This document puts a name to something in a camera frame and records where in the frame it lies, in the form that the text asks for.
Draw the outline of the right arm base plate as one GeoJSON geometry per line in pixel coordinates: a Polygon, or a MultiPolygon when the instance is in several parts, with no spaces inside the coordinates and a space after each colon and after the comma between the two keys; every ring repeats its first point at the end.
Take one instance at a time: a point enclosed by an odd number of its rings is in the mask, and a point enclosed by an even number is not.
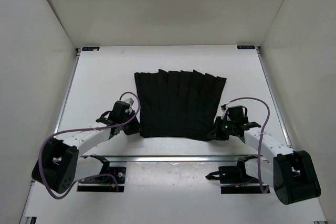
{"type": "Polygon", "coordinates": [[[205,176],[207,180],[220,183],[220,193],[224,194],[262,194],[259,181],[246,173],[245,164],[257,161],[256,155],[239,157],[218,162],[218,169],[205,176]]]}

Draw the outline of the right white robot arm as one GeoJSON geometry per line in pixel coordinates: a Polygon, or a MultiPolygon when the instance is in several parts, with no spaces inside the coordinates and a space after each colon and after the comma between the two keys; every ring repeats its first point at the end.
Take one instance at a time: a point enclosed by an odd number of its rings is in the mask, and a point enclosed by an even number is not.
{"type": "Polygon", "coordinates": [[[220,166],[206,179],[220,181],[222,192],[228,193],[245,193],[248,184],[260,193],[273,189],[284,205],[320,197],[321,187],[308,152],[296,151],[275,140],[262,125],[249,121],[246,107],[222,109],[224,115],[217,117],[214,124],[215,138],[238,137],[257,153],[238,158],[235,166],[220,166]]]}

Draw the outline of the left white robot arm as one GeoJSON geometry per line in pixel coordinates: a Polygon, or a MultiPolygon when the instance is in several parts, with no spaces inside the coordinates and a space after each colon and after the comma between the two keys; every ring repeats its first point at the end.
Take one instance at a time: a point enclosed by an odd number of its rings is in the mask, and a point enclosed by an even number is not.
{"type": "Polygon", "coordinates": [[[32,179],[48,186],[56,199],[67,195],[74,183],[81,180],[92,178],[99,182],[116,182],[106,158],[97,154],[85,156],[85,153],[120,132],[125,135],[139,132],[140,124],[133,103],[132,98],[117,101],[113,109],[104,112],[87,131],[72,132],[64,140],[49,139],[40,149],[32,179]]]}

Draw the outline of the black pleated skirt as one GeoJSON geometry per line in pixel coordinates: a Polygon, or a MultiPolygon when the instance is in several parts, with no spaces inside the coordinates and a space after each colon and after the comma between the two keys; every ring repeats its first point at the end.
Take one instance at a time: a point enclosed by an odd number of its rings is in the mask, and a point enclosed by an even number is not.
{"type": "Polygon", "coordinates": [[[142,137],[217,138],[215,116],[226,78],[196,70],[160,69],[156,73],[136,72],[134,79],[142,137]]]}

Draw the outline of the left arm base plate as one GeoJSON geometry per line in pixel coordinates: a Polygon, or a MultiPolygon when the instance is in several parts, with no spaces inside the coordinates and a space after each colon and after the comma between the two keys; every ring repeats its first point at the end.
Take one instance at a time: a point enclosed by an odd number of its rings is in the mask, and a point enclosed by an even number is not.
{"type": "Polygon", "coordinates": [[[99,155],[80,158],[75,180],[79,192],[122,193],[127,174],[126,163],[116,163],[99,155]]]}

